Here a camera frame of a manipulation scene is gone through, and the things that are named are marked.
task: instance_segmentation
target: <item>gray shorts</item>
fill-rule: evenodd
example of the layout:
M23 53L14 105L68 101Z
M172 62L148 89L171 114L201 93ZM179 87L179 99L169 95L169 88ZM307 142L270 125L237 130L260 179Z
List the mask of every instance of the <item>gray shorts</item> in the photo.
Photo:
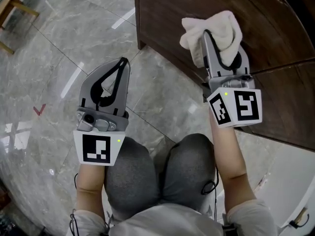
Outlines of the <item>gray shorts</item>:
M115 165L106 167L104 186L115 221L124 221L161 203L202 212L207 196L201 190L214 179L213 145L202 134L188 135L177 143L159 176L148 150L126 137Z

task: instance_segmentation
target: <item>wooden chair leg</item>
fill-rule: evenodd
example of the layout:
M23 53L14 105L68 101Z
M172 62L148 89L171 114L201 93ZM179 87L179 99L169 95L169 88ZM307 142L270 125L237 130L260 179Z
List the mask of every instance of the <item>wooden chair leg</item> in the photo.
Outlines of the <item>wooden chair leg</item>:
M14 54L14 51L10 48L8 48L5 44L3 44L1 41L0 41L0 48L3 48L5 49L8 53L10 54Z
M26 7L25 5L20 4L20 3L18 3L18 2L11 1L11 4L12 4L14 7L19 8L20 10L23 10L23 11L29 13L29 14L34 15L35 17L37 17L37 16L39 15L39 13L38 13L37 11L34 11L34 10L32 10L31 8L28 8L28 7Z

